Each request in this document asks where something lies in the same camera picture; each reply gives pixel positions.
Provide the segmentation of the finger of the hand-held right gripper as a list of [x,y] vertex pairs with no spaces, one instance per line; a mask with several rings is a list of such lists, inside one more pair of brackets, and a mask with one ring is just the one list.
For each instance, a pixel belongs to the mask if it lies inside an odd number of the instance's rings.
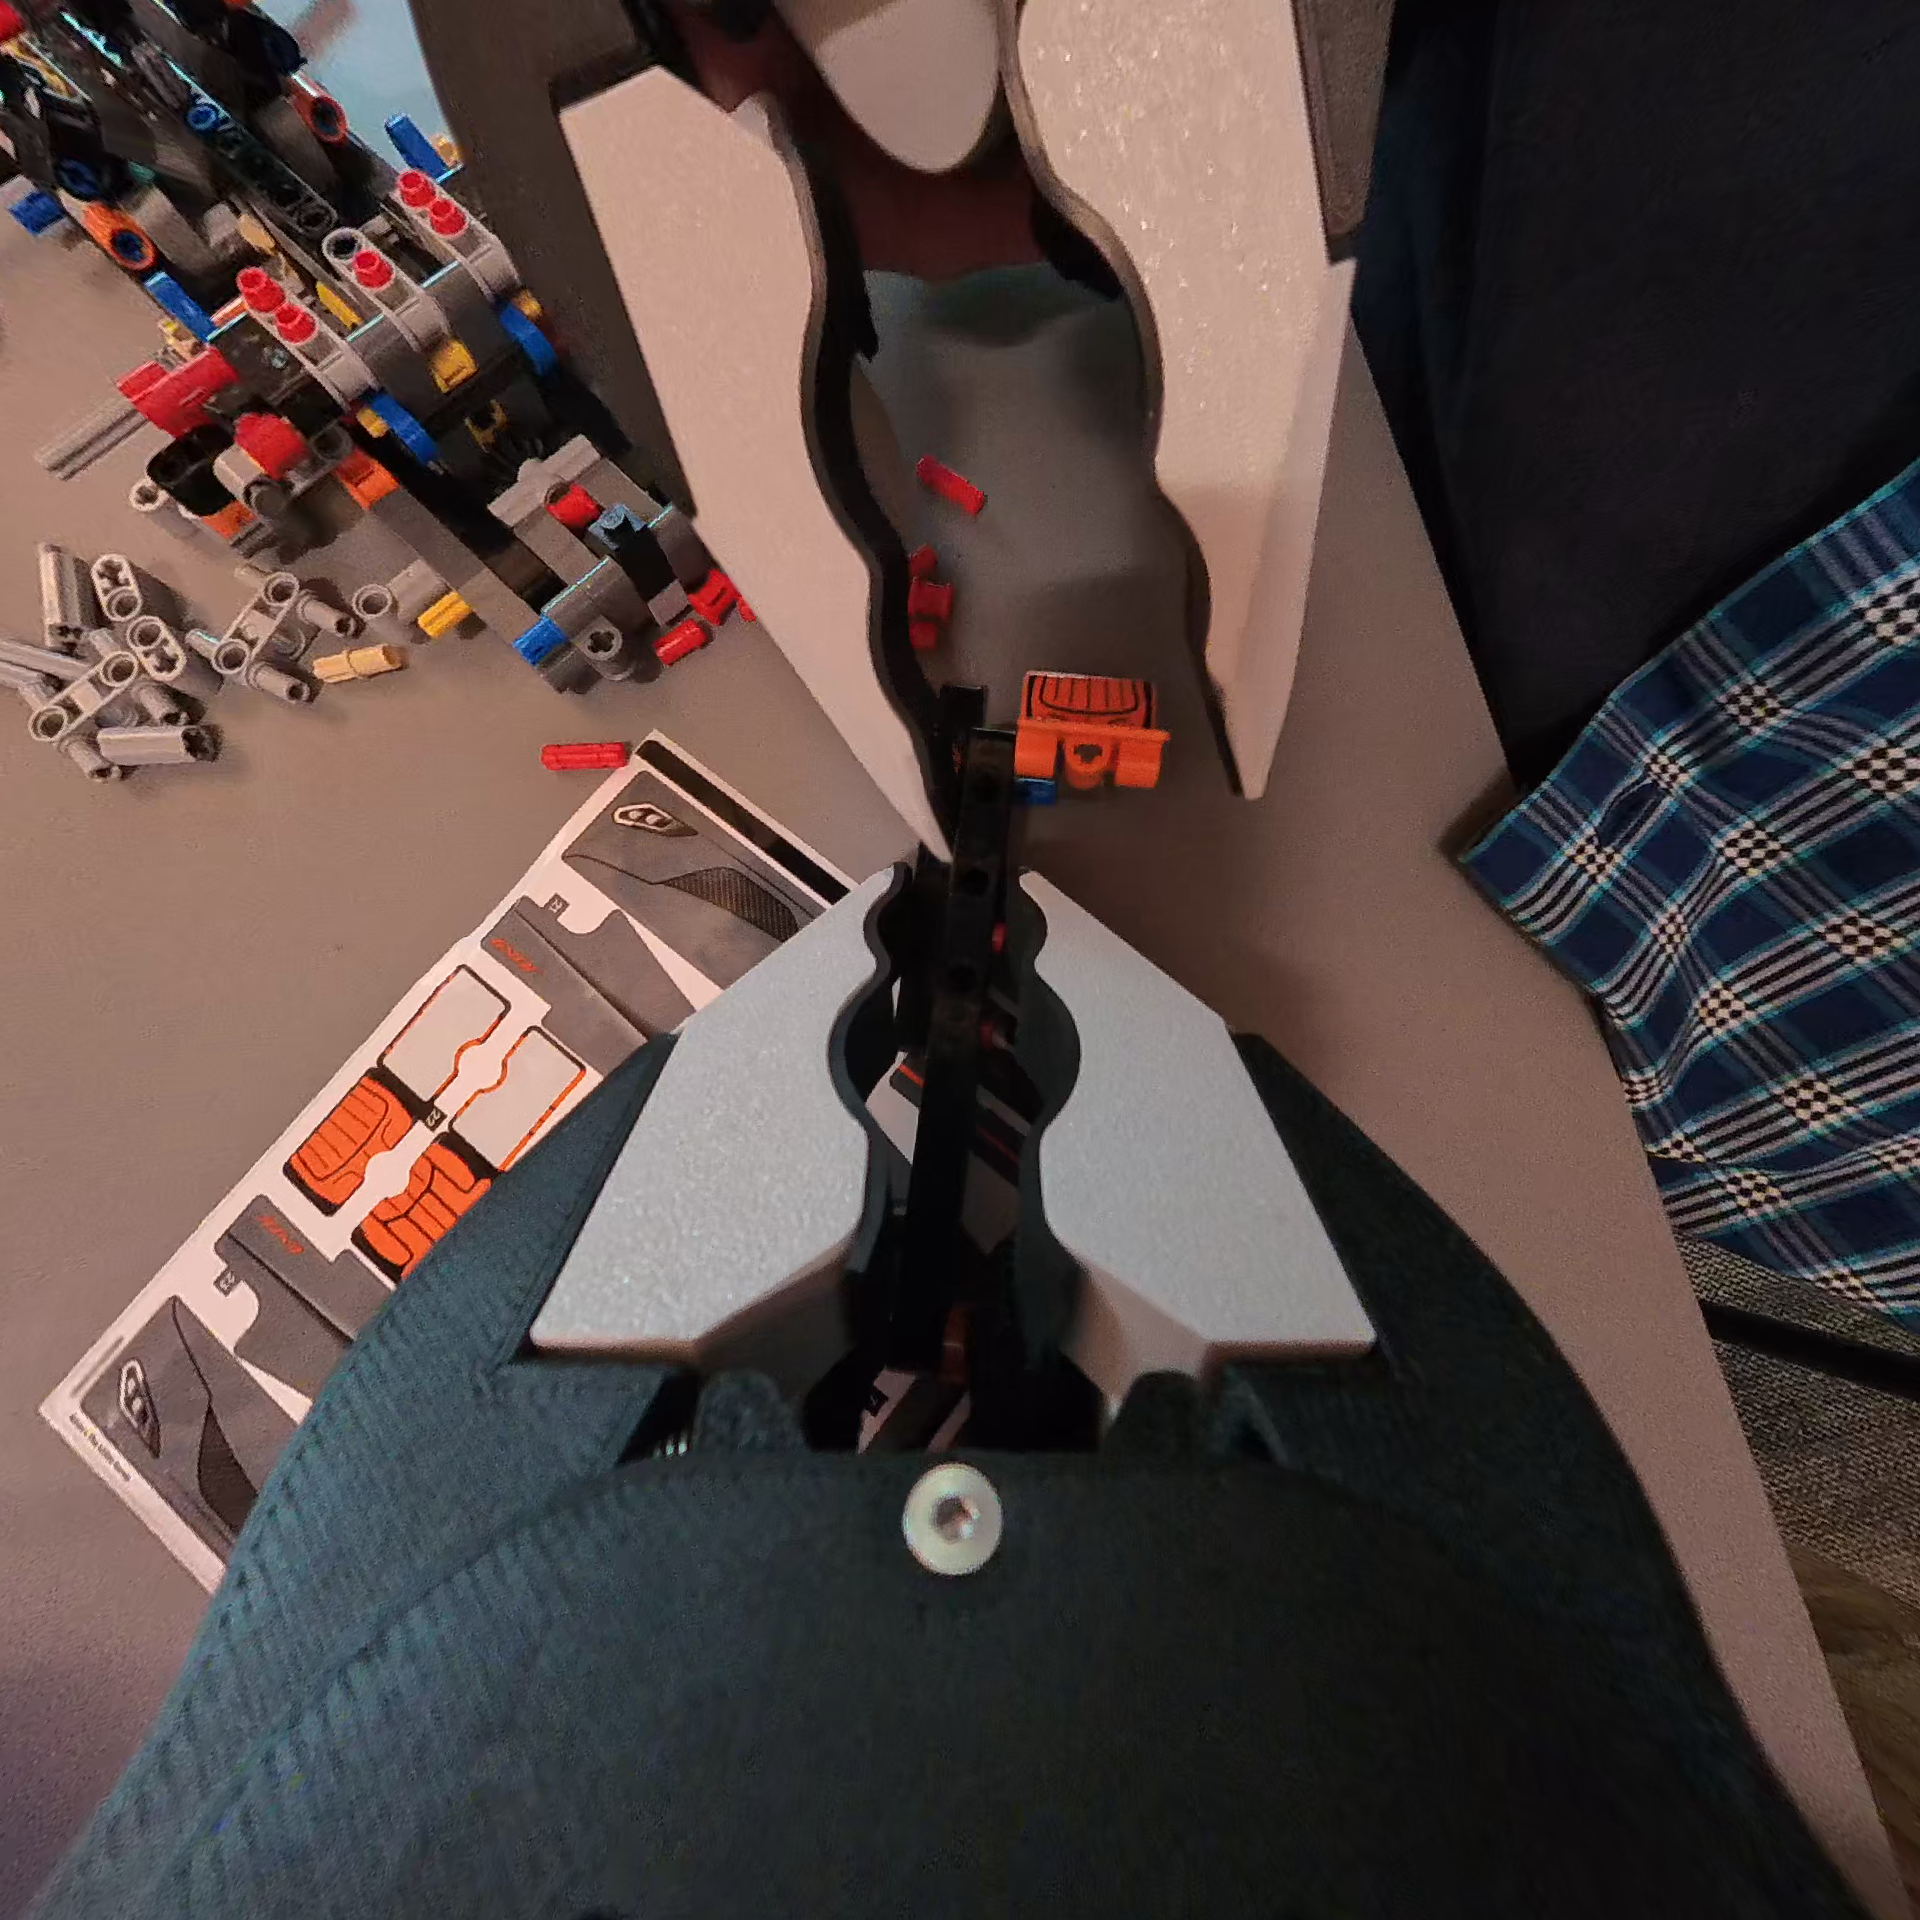
[[950,858],[950,759],[906,637],[900,538],[804,157],[768,97],[623,79],[558,113],[698,538],[897,816]]
[[1293,701],[1355,265],[1332,253],[1297,4],[1000,4],[1047,202],[1116,277],[1188,552],[1221,756],[1257,802]]

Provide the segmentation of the person's right hand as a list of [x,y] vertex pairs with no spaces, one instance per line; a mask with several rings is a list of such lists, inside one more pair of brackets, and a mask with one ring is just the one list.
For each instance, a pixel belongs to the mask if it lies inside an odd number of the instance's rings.
[[1039,189],[1013,138],[940,175],[890,157],[839,108],[806,138],[829,168],[864,270],[946,283],[1045,261]]

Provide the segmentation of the pile of light grey lego pieces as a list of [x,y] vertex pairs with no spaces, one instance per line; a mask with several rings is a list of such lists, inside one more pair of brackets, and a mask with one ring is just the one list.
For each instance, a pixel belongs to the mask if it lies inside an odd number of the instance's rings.
[[215,706],[229,693],[310,708],[326,689],[317,657],[395,645],[398,603],[373,584],[349,599],[291,570],[238,568],[242,600],[222,623],[195,620],[180,597],[122,552],[83,559],[36,547],[40,626],[2,640],[4,704],[27,736],[93,784],[148,768],[217,763]]

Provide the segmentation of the black lego beam assembly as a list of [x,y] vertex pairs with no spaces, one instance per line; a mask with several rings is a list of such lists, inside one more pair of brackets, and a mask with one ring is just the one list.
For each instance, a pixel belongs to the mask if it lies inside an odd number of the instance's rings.
[[888,1371],[956,1421],[916,1435],[930,1459],[1186,1462],[1198,1389],[1149,1373],[1096,1385],[1070,1336],[1093,1305],[1089,1259],[1047,1213],[1045,1144],[1084,1064],[1061,991],[1042,982],[1045,908],[1020,885],[1017,736],[985,725],[974,689],[935,725],[946,853],[895,868],[863,923],[877,963],[837,1018],[829,1069],[855,1119],[899,1069],[920,1069],[904,1189],[877,1134],[860,1213],[835,1285],[845,1316],[832,1371],[809,1392],[809,1435],[853,1451],[869,1390]]

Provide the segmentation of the lego car chassis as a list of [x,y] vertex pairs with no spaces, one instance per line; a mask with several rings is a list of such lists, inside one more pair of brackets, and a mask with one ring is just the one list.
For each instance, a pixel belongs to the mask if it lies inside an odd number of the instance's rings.
[[4,4],[4,212],[93,246],[158,344],[44,445],[60,480],[150,437],[132,503],[237,561],[339,489],[405,552],[409,638],[480,629],[547,684],[653,676],[748,620],[558,339],[553,302],[400,113],[384,154],[315,70],[354,4]]

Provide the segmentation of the lego sticker sheet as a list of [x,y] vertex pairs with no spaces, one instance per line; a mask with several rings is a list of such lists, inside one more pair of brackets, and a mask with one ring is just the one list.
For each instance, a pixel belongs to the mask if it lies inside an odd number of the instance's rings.
[[325,1381],[446,1233],[853,885],[669,734],[628,747],[52,1389],[47,1426],[217,1591]]

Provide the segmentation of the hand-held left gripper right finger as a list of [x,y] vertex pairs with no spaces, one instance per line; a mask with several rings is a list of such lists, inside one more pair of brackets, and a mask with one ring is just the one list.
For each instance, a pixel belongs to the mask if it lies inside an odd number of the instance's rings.
[[1348,1362],[1379,1330],[1226,1020],[1020,873],[1020,1338],[1116,1417],[1142,1381]]

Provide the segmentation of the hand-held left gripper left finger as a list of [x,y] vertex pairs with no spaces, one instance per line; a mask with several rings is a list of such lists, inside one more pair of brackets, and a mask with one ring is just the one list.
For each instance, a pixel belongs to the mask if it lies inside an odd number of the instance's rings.
[[637,1395],[642,1423],[676,1381],[752,1377],[806,1442],[860,1442],[893,1213],[870,1097],[913,907],[913,866],[877,870],[670,1036],[530,1320],[530,1389]]

